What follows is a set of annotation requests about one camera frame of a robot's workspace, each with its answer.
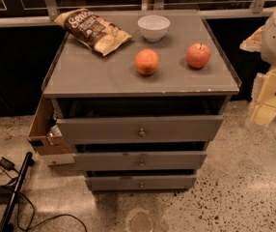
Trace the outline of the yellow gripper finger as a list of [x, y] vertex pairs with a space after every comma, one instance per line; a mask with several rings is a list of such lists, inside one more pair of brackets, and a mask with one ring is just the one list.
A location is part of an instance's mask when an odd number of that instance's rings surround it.
[[240, 44], [239, 48], [249, 52], [260, 52], [262, 48], [262, 29], [262, 26], [257, 29], [250, 37]]
[[276, 108], [268, 105], [251, 103], [249, 121], [252, 124], [267, 127], [276, 117]]

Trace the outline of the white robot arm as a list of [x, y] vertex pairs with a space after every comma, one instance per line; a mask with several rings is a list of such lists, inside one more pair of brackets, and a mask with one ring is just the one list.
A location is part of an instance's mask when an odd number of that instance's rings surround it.
[[276, 8], [266, 23], [240, 44], [249, 52], [259, 52], [270, 65], [266, 74], [258, 73], [253, 84], [247, 124], [253, 130], [267, 128], [276, 118]]

